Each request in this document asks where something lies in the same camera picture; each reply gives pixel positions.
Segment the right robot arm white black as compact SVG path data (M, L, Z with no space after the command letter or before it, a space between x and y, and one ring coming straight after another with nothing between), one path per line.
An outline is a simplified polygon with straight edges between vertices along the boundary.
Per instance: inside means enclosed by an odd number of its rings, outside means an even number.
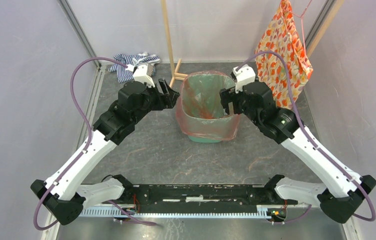
M362 204L369 202L369 193L376 186L370 175L352 171L313 136L297 114L277 107L271 89L255 81L243 86L220 91L221 105L226 112L244 114L259 131L295 154L321 180L311 183L275 175L266 185L265 199L271 204L281 200L320 207L333 221L344 224Z

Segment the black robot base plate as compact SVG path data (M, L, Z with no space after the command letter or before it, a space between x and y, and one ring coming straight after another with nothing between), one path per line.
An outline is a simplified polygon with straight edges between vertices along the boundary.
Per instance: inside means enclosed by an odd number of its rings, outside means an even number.
M114 202L133 205L142 214L253 213L257 206L279 208L298 203L253 184L140 184L125 189Z

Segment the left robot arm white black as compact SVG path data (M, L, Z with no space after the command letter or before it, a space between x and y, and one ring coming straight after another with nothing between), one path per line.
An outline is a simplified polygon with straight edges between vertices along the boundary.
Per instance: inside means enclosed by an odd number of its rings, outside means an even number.
M83 185L94 167L129 134L151 111L172 109L180 93L170 88L164 79L148 87L130 81L118 92L118 98L94 123L88 138L77 152L46 180L35 180L31 190L62 225L73 222L84 209L106 201L128 203L133 197L132 185L117 175L97 184Z

